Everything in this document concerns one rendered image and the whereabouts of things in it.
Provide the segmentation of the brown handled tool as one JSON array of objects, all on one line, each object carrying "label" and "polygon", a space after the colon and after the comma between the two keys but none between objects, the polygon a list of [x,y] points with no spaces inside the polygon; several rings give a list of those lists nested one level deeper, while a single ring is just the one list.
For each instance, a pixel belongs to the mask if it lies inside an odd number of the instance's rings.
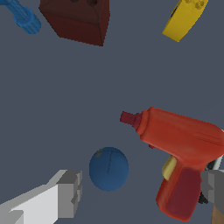
[{"label": "brown handled tool", "polygon": [[[209,169],[206,167],[205,171],[210,171],[210,170],[219,170],[221,161],[223,159],[223,156],[218,157],[214,163],[213,163],[213,168]],[[213,204],[213,211],[212,211],[212,218],[211,218],[211,224],[224,224],[224,214],[222,214]]]}]

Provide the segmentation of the blue toy bolt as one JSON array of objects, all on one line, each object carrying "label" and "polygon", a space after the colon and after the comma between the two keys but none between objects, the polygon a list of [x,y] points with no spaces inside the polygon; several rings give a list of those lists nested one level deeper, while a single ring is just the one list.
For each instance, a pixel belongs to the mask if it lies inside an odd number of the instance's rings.
[{"label": "blue toy bolt", "polygon": [[41,23],[33,11],[22,6],[18,0],[0,0],[12,14],[15,23],[28,34],[36,34],[41,28]]}]

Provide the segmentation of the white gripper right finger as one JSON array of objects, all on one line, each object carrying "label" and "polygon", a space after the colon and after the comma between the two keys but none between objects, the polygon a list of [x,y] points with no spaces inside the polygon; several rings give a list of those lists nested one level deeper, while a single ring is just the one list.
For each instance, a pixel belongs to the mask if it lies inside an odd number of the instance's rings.
[{"label": "white gripper right finger", "polygon": [[200,190],[224,214],[224,170],[202,171]]}]

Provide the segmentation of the dark red wooden block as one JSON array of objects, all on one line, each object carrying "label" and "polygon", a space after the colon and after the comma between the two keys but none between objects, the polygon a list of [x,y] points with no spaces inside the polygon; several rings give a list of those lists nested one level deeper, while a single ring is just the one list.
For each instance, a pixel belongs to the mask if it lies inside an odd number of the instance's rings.
[{"label": "dark red wooden block", "polygon": [[60,38],[103,46],[109,0],[40,0],[39,10]]}]

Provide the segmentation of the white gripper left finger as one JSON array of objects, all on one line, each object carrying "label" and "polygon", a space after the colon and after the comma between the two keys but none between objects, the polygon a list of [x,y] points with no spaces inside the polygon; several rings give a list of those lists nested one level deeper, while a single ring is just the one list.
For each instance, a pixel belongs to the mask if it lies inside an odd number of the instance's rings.
[{"label": "white gripper left finger", "polygon": [[82,171],[59,170],[45,185],[0,205],[0,224],[54,224],[73,218],[82,195]]}]

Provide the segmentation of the yellow toy piece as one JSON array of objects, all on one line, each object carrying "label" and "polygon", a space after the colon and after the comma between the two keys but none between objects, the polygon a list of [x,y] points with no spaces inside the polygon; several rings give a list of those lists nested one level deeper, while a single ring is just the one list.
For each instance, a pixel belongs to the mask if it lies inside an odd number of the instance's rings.
[{"label": "yellow toy piece", "polygon": [[208,0],[179,0],[162,34],[179,42],[200,18],[207,3]]}]

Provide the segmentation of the blue ball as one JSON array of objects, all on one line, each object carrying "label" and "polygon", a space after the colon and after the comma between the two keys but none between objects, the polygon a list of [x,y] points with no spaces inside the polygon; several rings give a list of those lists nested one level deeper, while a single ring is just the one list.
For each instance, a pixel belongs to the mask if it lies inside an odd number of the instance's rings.
[{"label": "blue ball", "polygon": [[89,162],[89,177],[103,191],[117,190],[125,183],[128,175],[128,159],[117,148],[99,149]]}]

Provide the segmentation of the red toy power drill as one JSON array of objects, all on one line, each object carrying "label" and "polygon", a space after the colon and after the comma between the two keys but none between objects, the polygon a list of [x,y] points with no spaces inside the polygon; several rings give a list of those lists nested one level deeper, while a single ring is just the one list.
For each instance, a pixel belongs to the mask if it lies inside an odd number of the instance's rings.
[{"label": "red toy power drill", "polygon": [[123,112],[120,121],[136,129],[151,148],[170,154],[162,168],[164,180],[157,193],[157,206],[168,216],[189,221],[199,201],[207,199],[200,190],[200,174],[224,157],[224,130],[209,122],[159,108],[142,113]]}]

